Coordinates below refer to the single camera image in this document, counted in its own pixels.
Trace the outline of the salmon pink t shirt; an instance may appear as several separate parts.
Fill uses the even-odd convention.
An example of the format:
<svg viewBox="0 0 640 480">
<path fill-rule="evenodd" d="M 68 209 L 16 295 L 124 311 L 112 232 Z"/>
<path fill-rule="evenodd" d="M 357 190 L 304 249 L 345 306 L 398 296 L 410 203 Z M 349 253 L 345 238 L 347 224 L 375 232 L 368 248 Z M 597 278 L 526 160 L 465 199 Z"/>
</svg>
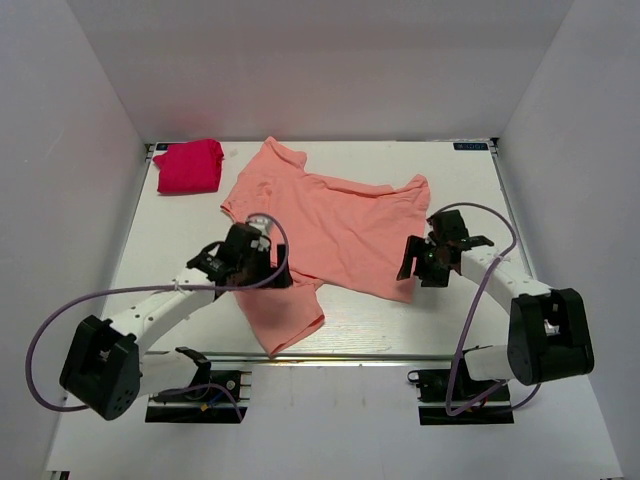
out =
<svg viewBox="0 0 640 480">
<path fill-rule="evenodd" d="M 413 281 L 397 274 L 408 237 L 425 229 L 427 179 L 417 174 L 399 188 L 368 185 L 308 173 L 306 162 L 304 152 L 267 138 L 221 205 L 238 222 L 269 214 L 281 224 L 273 241 L 289 245 L 291 287 L 235 295 L 270 356 L 323 326 L 316 292 L 325 284 L 401 303 L 413 298 Z"/>
</svg>

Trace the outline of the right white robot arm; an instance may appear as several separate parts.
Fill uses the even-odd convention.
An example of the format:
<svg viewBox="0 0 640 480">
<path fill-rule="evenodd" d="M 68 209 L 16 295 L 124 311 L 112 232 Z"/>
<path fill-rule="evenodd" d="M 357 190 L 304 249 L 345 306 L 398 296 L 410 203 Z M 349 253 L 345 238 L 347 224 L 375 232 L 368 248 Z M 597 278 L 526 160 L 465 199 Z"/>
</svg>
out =
<svg viewBox="0 0 640 480">
<path fill-rule="evenodd" d="M 445 288 L 451 273 L 477 285 L 508 315 L 503 345 L 457 347 L 451 384 L 472 399 L 488 381 L 517 380 L 525 386 L 587 375 L 595 366 L 582 296 L 553 289 L 511 265 L 506 252 L 483 235 L 468 233 L 461 213 L 440 211 L 427 220 L 427 237 L 407 239 L 398 279 L 417 277 L 427 288 Z"/>
</svg>

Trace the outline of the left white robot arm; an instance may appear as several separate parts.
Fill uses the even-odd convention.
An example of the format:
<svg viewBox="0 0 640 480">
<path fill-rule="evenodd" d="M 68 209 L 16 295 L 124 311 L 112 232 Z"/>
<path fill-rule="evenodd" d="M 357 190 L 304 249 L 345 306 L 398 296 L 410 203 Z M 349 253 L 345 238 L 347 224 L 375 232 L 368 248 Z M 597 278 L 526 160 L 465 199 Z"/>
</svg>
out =
<svg viewBox="0 0 640 480">
<path fill-rule="evenodd" d="M 148 286 L 147 298 L 107 319 L 78 325 L 60 375 L 61 386 L 105 420 L 120 417 L 139 397 L 199 399 L 211 390 L 211 362 L 185 346 L 154 353 L 153 345 L 226 292 L 284 289 L 293 280 L 288 241 L 274 244 L 281 224 L 253 214 L 233 224 L 224 240 L 202 248 L 167 285 Z"/>
</svg>

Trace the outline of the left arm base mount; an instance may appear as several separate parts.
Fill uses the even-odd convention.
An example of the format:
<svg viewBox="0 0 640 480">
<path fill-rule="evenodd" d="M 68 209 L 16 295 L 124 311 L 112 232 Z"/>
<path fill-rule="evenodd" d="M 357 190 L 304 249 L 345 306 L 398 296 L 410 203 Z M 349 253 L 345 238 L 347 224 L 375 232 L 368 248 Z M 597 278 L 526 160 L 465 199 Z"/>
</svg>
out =
<svg viewBox="0 0 640 480">
<path fill-rule="evenodd" d="M 212 370 L 210 381 L 222 386 L 226 393 L 208 387 L 179 395 L 158 394 L 149 399 L 146 408 L 146 423 L 175 424 L 240 424 L 248 410 L 252 377 L 250 371 Z"/>
</svg>

